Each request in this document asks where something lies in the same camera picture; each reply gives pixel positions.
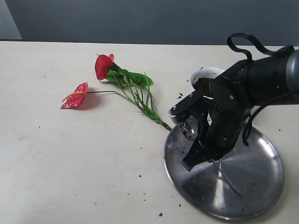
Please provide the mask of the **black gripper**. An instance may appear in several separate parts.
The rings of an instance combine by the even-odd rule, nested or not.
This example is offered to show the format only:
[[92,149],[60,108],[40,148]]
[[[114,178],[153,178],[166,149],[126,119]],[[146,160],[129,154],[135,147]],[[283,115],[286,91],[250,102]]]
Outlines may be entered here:
[[253,100],[246,86],[246,62],[237,62],[223,72],[202,68],[197,89],[210,98],[196,137],[182,165],[190,172],[196,165],[218,160],[230,152],[245,125]]

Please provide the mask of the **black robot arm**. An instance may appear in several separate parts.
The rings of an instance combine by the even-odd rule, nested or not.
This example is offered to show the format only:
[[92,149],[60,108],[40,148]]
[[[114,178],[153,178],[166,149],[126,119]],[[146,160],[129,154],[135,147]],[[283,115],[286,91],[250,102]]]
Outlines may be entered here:
[[252,122],[269,105],[299,102],[299,52],[288,46],[269,57],[238,61],[215,78],[200,78],[191,96],[183,100],[181,120],[198,120],[198,134],[183,166],[192,170],[222,158],[238,138],[248,146]]

